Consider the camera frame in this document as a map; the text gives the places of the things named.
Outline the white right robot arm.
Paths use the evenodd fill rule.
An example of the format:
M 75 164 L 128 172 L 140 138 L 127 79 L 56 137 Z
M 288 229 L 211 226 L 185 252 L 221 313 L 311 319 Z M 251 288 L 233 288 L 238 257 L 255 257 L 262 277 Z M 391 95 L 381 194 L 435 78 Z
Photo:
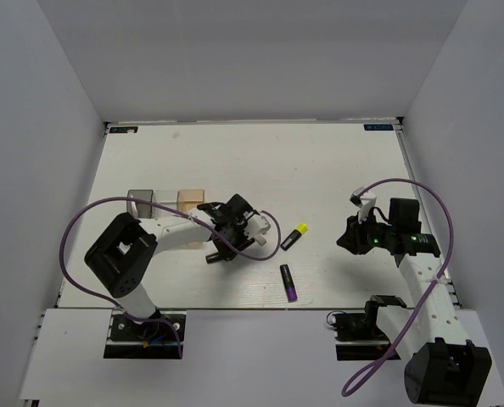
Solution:
M 358 208 L 337 244 L 351 254 L 385 249 L 394 258 L 412 301 L 373 295 L 361 313 L 327 317 L 340 342 L 389 343 L 381 360 L 405 361 L 404 386 L 414 404 L 476 406 L 492 366 L 490 352 L 472 342 L 451 299 L 435 237 L 422 231 L 416 199 L 393 198 L 383 215 L 370 192 L 354 196 Z

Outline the purple cap black highlighter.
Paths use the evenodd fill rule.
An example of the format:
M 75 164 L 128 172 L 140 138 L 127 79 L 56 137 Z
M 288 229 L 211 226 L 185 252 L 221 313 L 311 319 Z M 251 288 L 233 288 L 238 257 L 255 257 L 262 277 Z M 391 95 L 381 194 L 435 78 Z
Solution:
M 280 265 L 281 277 L 283 280 L 284 291 L 287 296 L 287 300 L 290 303 L 296 302 L 298 300 L 298 295 L 294 285 L 293 277 L 288 265 Z

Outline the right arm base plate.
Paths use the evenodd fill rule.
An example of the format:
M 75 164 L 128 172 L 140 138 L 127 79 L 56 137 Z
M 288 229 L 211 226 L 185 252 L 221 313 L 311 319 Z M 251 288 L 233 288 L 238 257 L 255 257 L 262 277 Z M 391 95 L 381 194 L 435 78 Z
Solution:
M 374 361 L 391 345 L 383 332 L 366 322 L 363 312 L 332 311 L 326 325 L 334 332 L 337 361 Z

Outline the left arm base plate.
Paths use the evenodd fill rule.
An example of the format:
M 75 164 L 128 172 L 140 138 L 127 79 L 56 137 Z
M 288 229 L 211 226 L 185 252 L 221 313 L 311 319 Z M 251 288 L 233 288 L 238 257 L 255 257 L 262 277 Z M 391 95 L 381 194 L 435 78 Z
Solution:
M 170 312 L 162 322 L 138 324 L 123 314 L 112 314 L 104 346 L 106 360 L 179 360 L 187 315 Z

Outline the yellow cap black highlighter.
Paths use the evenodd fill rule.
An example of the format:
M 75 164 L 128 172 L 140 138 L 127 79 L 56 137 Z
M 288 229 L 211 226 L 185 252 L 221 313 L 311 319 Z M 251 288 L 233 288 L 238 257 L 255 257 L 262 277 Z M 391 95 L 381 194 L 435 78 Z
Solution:
M 289 250 L 302 236 L 308 231 L 308 225 L 301 223 L 297 225 L 283 240 L 280 245 L 280 249 L 283 251 Z

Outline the green cap black highlighter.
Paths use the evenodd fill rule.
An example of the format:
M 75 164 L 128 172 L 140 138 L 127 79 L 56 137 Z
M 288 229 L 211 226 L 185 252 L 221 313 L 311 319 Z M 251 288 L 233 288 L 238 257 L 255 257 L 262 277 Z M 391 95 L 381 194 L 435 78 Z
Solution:
M 217 252 L 217 253 L 207 255 L 205 257 L 205 261 L 207 264 L 210 265 L 210 264 L 222 262 L 225 260 L 225 258 L 226 258 L 226 255 L 224 253 Z

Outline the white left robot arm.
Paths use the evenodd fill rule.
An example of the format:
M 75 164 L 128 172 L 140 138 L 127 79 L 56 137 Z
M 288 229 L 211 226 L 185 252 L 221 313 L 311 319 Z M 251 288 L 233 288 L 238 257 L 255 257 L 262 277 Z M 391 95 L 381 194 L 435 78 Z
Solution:
M 160 328 L 157 309 L 142 284 L 151 259 L 162 252 L 191 243 L 212 241 L 217 253 L 207 261 L 229 261 L 254 242 L 257 213 L 240 195 L 227 203 L 202 203 L 183 217 L 137 219 L 125 212 L 117 215 L 85 254 L 85 263 L 112 299 L 132 315 L 131 329 L 142 338 Z

